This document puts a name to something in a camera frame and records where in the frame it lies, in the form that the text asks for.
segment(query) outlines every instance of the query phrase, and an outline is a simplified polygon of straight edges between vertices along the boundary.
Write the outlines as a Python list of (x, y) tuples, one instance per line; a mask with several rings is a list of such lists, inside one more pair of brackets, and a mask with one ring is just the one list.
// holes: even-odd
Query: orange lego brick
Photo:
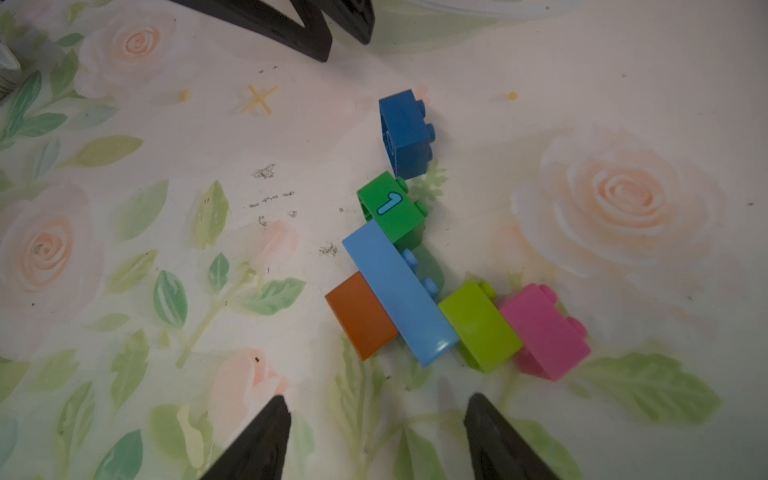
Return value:
[(326, 295), (326, 302), (363, 360), (398, 335), (395, 324), (360, 272)]

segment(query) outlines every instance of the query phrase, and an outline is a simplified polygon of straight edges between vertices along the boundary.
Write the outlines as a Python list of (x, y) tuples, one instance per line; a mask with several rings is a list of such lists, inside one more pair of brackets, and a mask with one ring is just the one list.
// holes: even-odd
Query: floral tablecloth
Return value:
[[(374, 3), (371, 45), (332, 26), (326, 64), (161, 0), (0, 4), (25, 79), (0, 477), (193, 480), (283, 394), (284, 478), (471, 478), (479, 391), (563, 480), (762, 478), (764, 2)], [(360, 362), (326, 305), (389, 166), (377, 101), (407, 88), (437, 130), (419, 275), (552, 286), (592, 347), (560, 382), (399, 339)]]

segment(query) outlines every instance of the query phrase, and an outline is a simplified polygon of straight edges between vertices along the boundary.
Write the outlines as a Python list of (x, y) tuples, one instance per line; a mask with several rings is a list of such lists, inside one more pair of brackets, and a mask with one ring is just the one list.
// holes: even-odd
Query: pink lego brick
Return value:
[(513, 357), (521, 372), (558, 381), (591, 352), (584, 341), (587, 329), (554, 306), (557, 294), (546, 285), (532, 283), (500, 309), (524, 348)]

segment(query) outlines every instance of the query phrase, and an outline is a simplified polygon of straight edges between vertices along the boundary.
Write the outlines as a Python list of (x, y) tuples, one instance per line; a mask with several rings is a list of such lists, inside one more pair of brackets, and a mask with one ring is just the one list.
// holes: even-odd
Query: light blue lego brick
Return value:
[(342, 242), (419, 363), (426, 367), (458, 342), (458, 335), (433, 300), (437, 287), (419, 282), (410, 250), (400, 255), (384, 230), (368, 222)]

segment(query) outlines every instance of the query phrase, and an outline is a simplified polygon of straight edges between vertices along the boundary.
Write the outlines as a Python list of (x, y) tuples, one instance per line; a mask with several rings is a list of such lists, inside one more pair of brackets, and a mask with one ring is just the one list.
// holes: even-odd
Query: lego stud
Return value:
[(395, 179), (395, 182), (397, 182), (398, 186), (399, 186), (400, 188), (402, 188), (402, 191), (404, 191), (404, 192), (408, 193), (408, 185), (406, 184), (406, 181), (405, 181), (405, 180), (403, 180), (403, 179), (402, 179), (402, 178), (400, 178), (400, 177), (397, 177), (397, 178)]
[(435, 127), (432, 126), (432, 124), (427, 124), (427, 133), (429, 133), (429, 143), (432, 143), (437, 138), (437, 135), (435, 135)]
[(413, 254), (413, 252), (406, 248), (400, 255), (402, 256), (402, 259), (406, 261), (408, 267), (410, 267), (413, 273), (415, 273), (416, 267), (419, 265), (419, 261), (416, 259), (416, 256)]
[(424, 280), (422, 280), (422, 286), (433, 300), (437, 297), (438, 293), (440, 293), (440, 291), (437, 289), (437, 285), (435, 285), (435, 282), (433, 282), (429, 277), (426, 277)]
[(541, 292), (549, 299), (550, 302), (552, 302), (552, 305), (557, 304), (558, 295), (554, 292), (553, 289), (544, 284), (539, 285), (538, 288), (541, 289)]
[(493, 290), (493, 287), (490, 283), (482, 281), (478, 285), (480, 286), (480, 290), (482, 290), (482, 292), (485, 294), (485, 296), (488, 297), (489, 300), (496, 300), (496, 290)]
[(588, 333), (587, 328), (581, 322), (579, 322), (572, 316), (569, 316), (566, 320), (568, 321), (568, 323), (571, 324), (573, 329), (576, 330), (576, 333), (578, 333), (578, 335), (581, 338), (583, 339), (587, 338), (587, 333)]
[(417, 209), (419, 212), (421, 212), (421, 214), (422, 214), (422, 215), (424, 215), (425, 217), (426, 217), (427, 215), (429, 215), (429, 210), (427, 210), (427, 206), (426, 206), (426, 204), (425, 204), (424, 202), (422, 202), (421, 200), (417, 200), (417, 201), (414, 203), (414, 205), (416, 205), (416, 209)]

